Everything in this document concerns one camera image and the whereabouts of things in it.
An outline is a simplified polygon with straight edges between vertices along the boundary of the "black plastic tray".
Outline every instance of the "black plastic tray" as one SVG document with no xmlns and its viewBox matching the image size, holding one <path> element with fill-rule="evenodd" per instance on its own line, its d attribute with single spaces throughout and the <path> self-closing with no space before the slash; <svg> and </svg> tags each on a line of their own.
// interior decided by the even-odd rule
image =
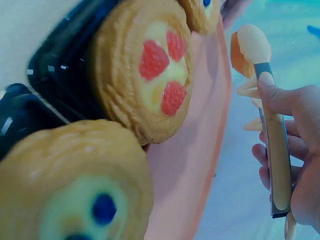
<svg viewBox="0 0 320 240">
<path fill-rule="evenodd" d="M 0 160 L 21 139 L 64 125 L 45 104 L 20 83 L 8 86 L 0 99 Z"/>
<path fill-rule="evenodd" d="M 107 119 L 90 91 L 84 56 L 100 24 L 119 2 L 82 0 L 28 64 L 30 85 L 69 122 Z M 64 124 L 26 86 L 8 86 L 0 95 L 0 160 L 26 136 Z"/>
<path fill-rule="evenodd" d="M 85 54 L 98 27 L 118 2 L 83 0 L 58 24 L 29 63 L 31 86 L 70 122 L 107 118 L 90 91 Z"/>
</svg>

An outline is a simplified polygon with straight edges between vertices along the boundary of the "light blue background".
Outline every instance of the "light blue background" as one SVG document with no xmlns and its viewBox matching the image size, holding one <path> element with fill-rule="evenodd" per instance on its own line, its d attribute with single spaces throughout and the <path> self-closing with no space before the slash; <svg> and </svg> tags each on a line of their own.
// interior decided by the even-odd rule
<svg viewBox="0 0 320 240">
<path fill-rule="evenodd" d="M 272 48 L 271 67 L 285 89 L 320 86 L 320 39 L 307 25 L 320 27 L 319 0 L 256 0 L 226 33 L 245 23 L 260 27 Z M 235 94 L 245 79 L 232 70 L 233 95 L 223 146 L 202 221 L 195 240 L 284 240 L 285 219 L 270 216 L 269 192 L 259 178 L 259 163 L 251 153 L 257 132 L 243 125 L 259 116 L 247 97 Z M 301 162 L 294 159 L 296 165 Z M 297 226 L 296 240 L 320 240 L 308 226 Z"/>
</svg>

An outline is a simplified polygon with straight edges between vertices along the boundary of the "cream filling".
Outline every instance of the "cream filling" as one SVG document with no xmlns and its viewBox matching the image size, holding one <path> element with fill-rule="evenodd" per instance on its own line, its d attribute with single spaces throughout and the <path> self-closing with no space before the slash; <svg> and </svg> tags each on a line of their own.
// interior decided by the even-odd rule
<svg viewBox="0 0 320 240">
<path fill-rule="evenodd" d="M 212 14 L 212 10 L 213 10 L 213 8 L 214 8 L 214 4 L 213 4 L 212 2 L 213 2 L 213 0 L 211 0 L 209 6 L 207 6 L 207 7 L 203 6 L 203 7 L 204 7 L 205 15 L 206 15 L 206 17 L 208 18 L 208 20 L 210 19 L 211 14 Z"/>
<path fill-rule="evenodd" d="M 95 223 L 92 207 L 98 194 L 109 194 L 116 207 L 112 222 Z M 83 175 L 57 192 L 42 213 L 39 240 L 64 240 L 74 233 L 86 234 L 94 240 L 120 240 L 128 221 L 128 199 L 121 186 L 107 176 Z"/>
<path fill-rule="evenodd" d="M 164 49 L 165 53 L 169 57 L 166 38 L 167 31 L 173 30 L 163 22 L 153 22 L 146 30 L 145 39 L 154 40 Z M 175 62 L 170 57 L 169 60 L 169 65 L 158 77 L 155 77 L 153 80 L 148 82 L 143 79 L 140 81 L 141 95 L 144 105 L 153 113 L 159 113 L 161 111 L 161 103 L 167 83 L 176 81 L 185 85 L 187 81 L 188 69 L 185 57 L 182 57 L 179 62 Z"/>
</svg>

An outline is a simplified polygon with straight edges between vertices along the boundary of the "cookie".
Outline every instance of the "cookie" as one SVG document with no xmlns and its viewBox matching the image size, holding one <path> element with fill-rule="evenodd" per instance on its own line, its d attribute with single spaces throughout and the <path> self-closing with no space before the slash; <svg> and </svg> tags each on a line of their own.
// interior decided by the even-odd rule
<svg viewBox="0 0 320 240">
<path fill-rule="evenodd" d="M 220 16 L 220 0 L 177 0 L 184 8 L 191 31 L 213 34 Z"/>
<path fill-rule="evenodd" d="M 194 64 L 186 13 L 175 0 L 122 1 L 87 58 L 98 102 L 141 145 L 162 143 L 178 131 L 189 109 Z"/>
<path fill-rule="evenodd" d="M 0 239 L 141 240 L 153 207 L 147 155 L 119 123 L 42 130 L 0 163 Z"/>
<path fill-rule="evenodd" d="M 231 36 L 231 64 L 232 67 L 246 78 L 251 78 L 255 74 L 254 65 L 245 59 L 241 53 L 237 32 Z"/>
</svg>

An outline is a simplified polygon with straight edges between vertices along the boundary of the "hand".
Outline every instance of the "hand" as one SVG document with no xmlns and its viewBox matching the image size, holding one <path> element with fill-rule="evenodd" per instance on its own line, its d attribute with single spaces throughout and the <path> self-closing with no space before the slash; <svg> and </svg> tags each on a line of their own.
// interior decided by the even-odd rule
<svg viewBox="0 0 320 240">
<path fill-rule="evenodd" d="M 221 16 L 224 27 L 230 27 L 252 2 L 253 0 L 221 0 Z"/>
<path fill-rule="evenodd" d="M 291 211 L 301 225 L 313 226 L 320 233 L 320 88 L 306 86 L 296 90 L 283 90 L 261 75 L 258 90 L 262 101 L 272 111 L 293 116 L 286 121 L 289 153 L 303 166 L 291 166 L 295 189 L 291 198 Z M 260 133 L 260 140 L 265 136 Z M 270 189 L 266 148 L 252 147 L 254 157 L 261 163 L 259 175 L 263 185 Z"/>
</svg>

